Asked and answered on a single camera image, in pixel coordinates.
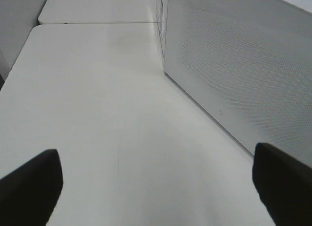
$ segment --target white perforated panel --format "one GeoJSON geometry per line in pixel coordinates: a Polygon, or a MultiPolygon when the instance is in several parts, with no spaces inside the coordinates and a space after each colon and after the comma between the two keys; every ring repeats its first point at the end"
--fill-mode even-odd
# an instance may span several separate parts
{"type": "Polygon", "coordinates": [[[280,0],[169,0],[165,72],[248,149],[312,166],[312,15],[280,0]]]}

